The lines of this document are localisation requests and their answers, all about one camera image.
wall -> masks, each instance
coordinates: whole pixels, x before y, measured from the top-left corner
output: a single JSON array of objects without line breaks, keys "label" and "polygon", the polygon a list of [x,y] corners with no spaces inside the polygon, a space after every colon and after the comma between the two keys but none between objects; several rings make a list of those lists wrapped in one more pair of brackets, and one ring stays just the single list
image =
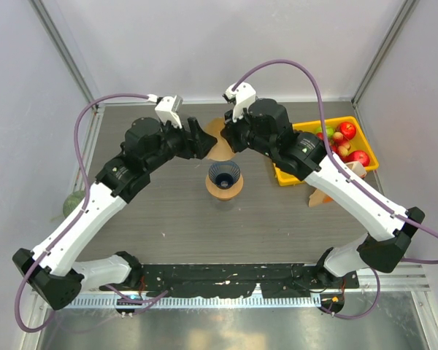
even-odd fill
[{"label": "wall", "polygon": [[[304,64],[323,97],[351,98],[402,0],[57,0],[101,94],[178,93],[222,100],[248,69],[273,58]],[[61,14],[47,0],[52,15]],[[262,96],[314,100],[290,67],[249,80]]]},{"label": "wall", "polygon": [[17,349],[21,337],[12,255],[61,221],[76,170],[72,129],[84,104],[29,3],[0,1],[0,349]]},{"label": "wall", "polygon": [[[360,105],[388,197],[419,206],[438,230],[438,0],[419,1]],[[419,232],[409,256],[438,258]],[[438,301],[438,266],[426,267]]]}]

yellow bin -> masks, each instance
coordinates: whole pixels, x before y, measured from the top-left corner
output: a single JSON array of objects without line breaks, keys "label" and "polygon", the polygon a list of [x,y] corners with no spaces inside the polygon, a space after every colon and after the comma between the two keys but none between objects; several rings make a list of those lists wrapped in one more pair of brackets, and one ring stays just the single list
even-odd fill
[{"label": "yellow bin", "polygon": [[[326,126],[331,126],[334,130],[336,130],[337,126],[342,122],[351,122],[352,124],[354,124],[357,128],[357,134],[352,140],[350,140],[349,153],[357,150],[365,151],[367,155],[370,157],[370,164],[365,167],[365,170],[372,171],[378,169],[378,166],[380,166],[380,164],[378,163],[378,159],[375,157],[373,150],[370,147],[368,141],[366,140],[366,137],[362,132],[362,129],[360,128],[360,125],[358,124],[356,118],[347,116],[347,117],[326,119],[325,121],[326,121]],[[319,120],[315,120],[312,122],[298,122],[297,124],[293,124],[293,129],[315,133],[315,130],[318,126],[321,126],[321,122]],[[277,177],[277,181],[279,182],[279,185],[290,186],[291,184],[301,184],[304,182],[298,180],[296,177],[290,174],[285,173],[284,171],[281,171],[276,167],[275,164],[273,165],[276,171],[276,177]]]}]

